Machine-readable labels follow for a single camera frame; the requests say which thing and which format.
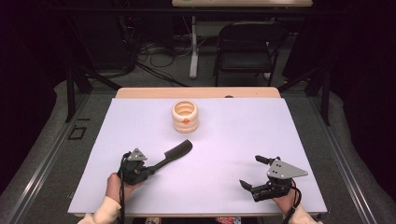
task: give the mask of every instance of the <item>wire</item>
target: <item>wire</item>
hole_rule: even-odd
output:
[[[151,75],[153,75],[153,76],[155,76],[155,77],[158,77],[158,78],[160,78],[160,79],[163,79],[163,80],[165,80],[165,81],[168,81],[169,84],[170,84],[171,86],[174,86],[173,84],[175,83],[175,84],[177,84],[177,85],[179,85],[179,86],[182,86],[182,87],[189,87],[188,85],[186,85],[186,84],[184,84],[184,83],[181,83],[181,82],[175,80],[175,79],[172,77],[172,75],[170,75],[170,74],[168,74],[168,73],[165,73],[164,71],[161,71],[161,70],[158,70],[158,69],[155,69],[155,68],[148,67],[148,66],[146,66],[146,65],[144,65],[144,64],[142,64],[142,63],[136,63],[136,65],[137,65],[138,67],[140,67],[141,69],[145,70],[146,72],[148,72],[149,74],[151,74]]]

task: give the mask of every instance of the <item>chair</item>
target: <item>chair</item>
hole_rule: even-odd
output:
[[[288,30],[276,21],[240,21],[224,26],[219,32],[213,74],[216,86],[220,72],[270,73],[271,86],[279,47],[287,36]],[[269,50],[268,44],[273,42],[276,44]]]

